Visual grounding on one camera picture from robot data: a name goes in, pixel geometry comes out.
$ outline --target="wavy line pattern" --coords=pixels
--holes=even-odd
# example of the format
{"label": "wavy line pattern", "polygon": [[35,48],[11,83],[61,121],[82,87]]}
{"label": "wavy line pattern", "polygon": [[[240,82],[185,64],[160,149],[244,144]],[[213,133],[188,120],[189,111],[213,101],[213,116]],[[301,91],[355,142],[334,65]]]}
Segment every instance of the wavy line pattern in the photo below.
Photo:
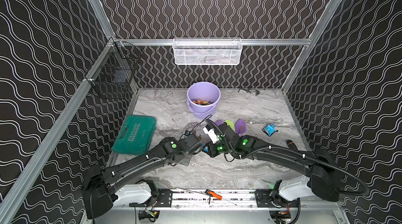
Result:
{"label": "wavy line pattern", "polygon": [[101,0],[119,38],[308,38],[329,0]]}
{"label": "wavy line pattern", "polygon": [[401,7],[343,0],[288,93],[310,147],[371,187],[341,201],[354,224],[402,223]]}
{"label": "wavy line pattern", "polygon": [[88,0],[0,0],[0,202],[106,41]]}
{"label": "wavy line pattern", "polygon": [[102,100],[93,90],[88,93],[14,224],[79,224],[85,211],[80,190],[84,173],[95,164],[106,165],[129,104],[130,99]]}
{"label": "wavy line pattern", "polygon": [[[123,42],[124,54],[135,56]],[[178,88],[208,81],[222,88],[281,88],[302,46],[247,46],[236,66],[176,65],[172,47],[147,46],[137,61],[134,79],[139,87]]]}

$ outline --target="marble surface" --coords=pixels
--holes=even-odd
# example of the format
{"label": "marble surface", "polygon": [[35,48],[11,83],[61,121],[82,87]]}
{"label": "marble surface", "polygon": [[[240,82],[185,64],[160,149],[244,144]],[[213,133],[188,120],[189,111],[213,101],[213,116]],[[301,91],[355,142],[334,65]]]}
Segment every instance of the marble surface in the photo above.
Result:
{"label": "marble surface", "polygon": [[[200,120],[189,110],[186,103],[187,90],[149,90],[142,89],[134,109],[134,115],[153,116],[156,129],[152,137],[151,148],[164,137],[179,138],[185,130],[191,130]],[[212,120],[232,120],[242,118],[246,121],[245,134],[257,136],[272,144],[286,146],[285,140],[291,139],[299,150],[305,150],[293,118],[279,90],[260,90],[260,94],[221,90],[221,99]],[[262,129],[271,121],[279,130],[271,137]],[[197,135],[202,141],[209,141],[202,128]],[[133,156],[119,154],[116,163],[120,164]],[[291,179],[299,173],[266,161],[235,160],[227,162],[223,155],[210,158],[200,152],[191,158],[190,165],[165,166],[145,174],[159,188],[214,188],[214,189],[264,189],[271,188],[275,181]]]}

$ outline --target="metal rod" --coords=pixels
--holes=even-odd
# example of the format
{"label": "metal rod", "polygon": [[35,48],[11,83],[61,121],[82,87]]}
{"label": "metal rod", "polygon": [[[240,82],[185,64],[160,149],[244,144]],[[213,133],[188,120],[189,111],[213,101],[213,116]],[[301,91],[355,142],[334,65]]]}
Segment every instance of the metal rod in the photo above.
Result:
{"label": "metal rod", "polygon": [[109,19],[103,9],[100,0],[88,0],[94,10],[95,16],[97,17],[100,26],[102,27],[103,33],[107,37],[115,37],[112,26],[110,25]]}
{"label": "metal rod", "polygon": [[289,75],[286,78],[286,81],[282,86],[282,90],[285,92],[285,94],[289,91],[290,86],[293,84],[293,81],[296,79],[297,75],[299,74],[299,71],[304,65],[304,62],[307,60],[311,51],[317,44],[317,41],[321,37],[329,21],[334,16],[334,13],[341,1],[342,0],[330,0],[328,2],[328,5],[326,6],[324,12],[322,13],[316,27],[314,28],[313,32],[310,35],[311,43],[309,44],[309,46],[304,47],[303,50],[300,52],[300,55],[297,58],[296,63],[294,64],[293,68],[291,69]]}
{"label": "metal rod", "polygon": [[[121,43],[135,46],[172,46],[173,39],[122,39]],[[244,46],[309,45],[310,39],[242,39]]]}
{"label": "metal rod", "polygon": [[[187,190],[187,189],[184,189],[184,188],[179,188],[179,187],[175,187],[175,188],[180,189],[180,190],[184,190],[184,191],[187,191],[187,192],[190,192],[190,193],[199,193],[199,192],[190,191],[190,190]],[[199,193],[199,194],[203,194],[203,195],[206,195],[206,196],[210,197],[210,196],[209,196],[208,194],[206,194],[206,193]]]}
{"label": "metal rod", "polygon": [[[87,75],[87,78],[92,78],[96,70],[102,64],[103,59],[107,56],[111,47],[112,46],[109,44],[104,47],[98,59],[88,72],[89,75]],[[1,224],[9,224],[13,220],[14,215],[17,213],[28,192],[31,190],[33,183],[35,183],[90,89],[90,83],[84,79],[68,101],[66,107],[64,107],[63,111],[58,116],[57,120],[54,122],[53,126],[50,128],[48,134],[43,138],[38,149],[28,161],[27,165],[24,167],[20,176],[17,178],[16,182],[0,205]]]}

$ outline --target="screwdriver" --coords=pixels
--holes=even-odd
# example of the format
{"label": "screwdriver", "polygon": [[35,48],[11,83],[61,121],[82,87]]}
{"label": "screwdriver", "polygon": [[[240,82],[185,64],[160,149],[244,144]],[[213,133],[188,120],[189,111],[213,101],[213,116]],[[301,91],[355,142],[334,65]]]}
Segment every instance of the screwdriver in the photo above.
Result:
{"label": "screwdriver", "polygon": [[218,200],[225,200],[225,201],[227,201],[227,202],[230,202],[230,203],[234,204],[233,202],[228,201],[227,199],[224,199],[222,196],[220,196],[219,194],[215,193],[215,192],[212,191],[212,190],[207,189],[207,190],[205,191],[205,193],[206,193],[207,195],[211,196],[211,197],[217,198]]}
{"label": "screwdriver", "polygon": [[[179,188],[179,187],[176,187],[176,188],[177,188],[177,189],[180,189],[180,190],[183,190],[183,191],[190,192],[190,193],[199,193],[199,192],[190,191],[190,190],[187,190],[187,189],[184,189],[184,188]],[[209,196],[208,204],[211,204],[211,195],[206,194],[206,193],[199,193],[199,194]]]}

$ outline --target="green tool case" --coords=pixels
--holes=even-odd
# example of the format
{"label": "green tool case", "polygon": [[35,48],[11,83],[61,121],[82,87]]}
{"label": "green tool case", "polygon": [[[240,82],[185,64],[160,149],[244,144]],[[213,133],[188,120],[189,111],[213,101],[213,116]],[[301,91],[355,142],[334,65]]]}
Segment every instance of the green tool case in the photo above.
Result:
{"label": "green tool case", "polygon": [[120,154],[142,155],[151,144],[156,119],[150,116],[130,115],[124,123],[112,150]]}

